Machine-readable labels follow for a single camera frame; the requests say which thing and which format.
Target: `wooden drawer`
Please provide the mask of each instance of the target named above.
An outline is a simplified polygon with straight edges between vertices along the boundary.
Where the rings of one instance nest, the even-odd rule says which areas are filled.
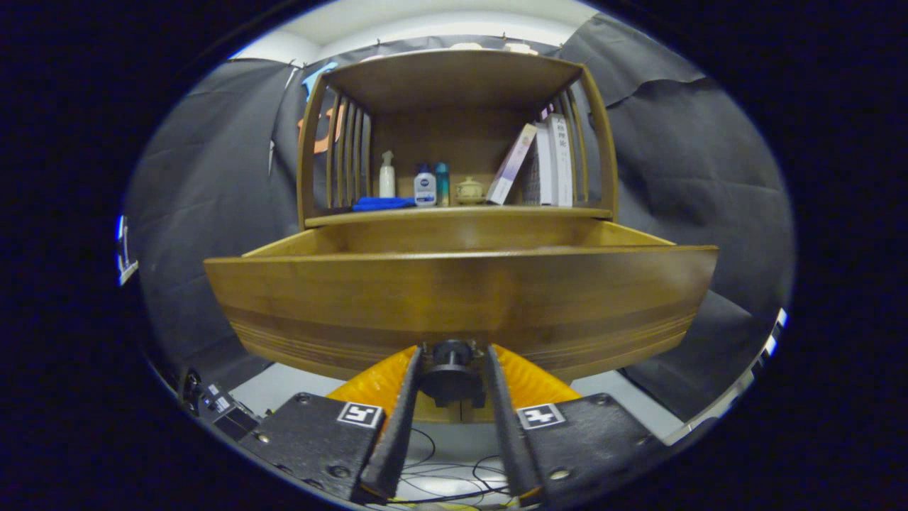
[[[475,339],[569,381],[676,346],[716,265],[714,246],[588,216],[411,213],[206,260],[243,345],[347,379],[407,346]]]

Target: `small teapot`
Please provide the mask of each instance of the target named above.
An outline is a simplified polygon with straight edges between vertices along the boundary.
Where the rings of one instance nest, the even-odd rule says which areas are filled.
[[[457,202],[461,204],[479,204],[486,202],[486,197],[482,194],[482,183],[473,181],[471,176],[457,184],[455,194]]]

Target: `blue cloth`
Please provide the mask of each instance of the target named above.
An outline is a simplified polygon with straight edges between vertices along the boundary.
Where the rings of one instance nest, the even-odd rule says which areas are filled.
[[[416,200],[413,197],[363,197],[353,205],[353,211],[400,209],[412,205],[416,205]]]

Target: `wooden cabinet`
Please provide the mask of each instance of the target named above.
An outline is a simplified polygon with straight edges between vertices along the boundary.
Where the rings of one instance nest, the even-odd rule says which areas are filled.
[[[421,162],[448,163],[452,184],[471,175],[488,187],[524,123],[550,105],[580,120],[575,82],[597,134],[597,147],[583,147],[574,124],[576,207],[351,212],[377,194],[388,149],[400,196],[412,195]],[[346,115],[331,119],[329,133],[339,135],[316,179],[327,87]],[[600,168],[586,168],[587,149]],[[590,172],[601,189],[590,189]],[[678,246],[615,223],[615,150],[596,86],[584,66],[534,55],[430,51],[320,76],[302,126],[298,197],[300,233],[205,268],[248,350],[326,376],[349,378],[447,338],[498,343],[567,381],[627,366],[681,341],[716,265],[714,246]]]

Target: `book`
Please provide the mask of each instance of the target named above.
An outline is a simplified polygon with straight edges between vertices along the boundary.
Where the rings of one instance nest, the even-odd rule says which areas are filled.
[[[536,132],[536,142],[533,146],[539,147],[539,131]],[[537,150],[531,149],[527,155],[527,161],[518,173],[520,183],[520,195],[522,205],[540,205],[539,192],[541,189],[541,180],[539,179],[539,157]]]
[[[574,166],[571,164],[570,139],[568,139],[568,121],[562,114],[549,114],[546,117],[548,137],[552,146],[552,159],[555,162],[555,178],[558,186],[555,205],[571,207],[574,205]]]
[[[556,205],[558,173],[552,159],[550,133],[546,123],[536,123],[536,166],[538,168],[539,198],[536,204]]]
[[[508,155],[501,162],[501,166],[495,174],[495,180],[489,186],[486,200],[498,205],[505,203],[505,199],[508,198],[508,192],[510,192],[511,186],[514,185],[514,180],[517,178],[517,172],[520,170],[520,166],[523,165],[523,160],[526,158],[535,137],[536,126],[531,124],[524,125],[517,140],[511,145]]]

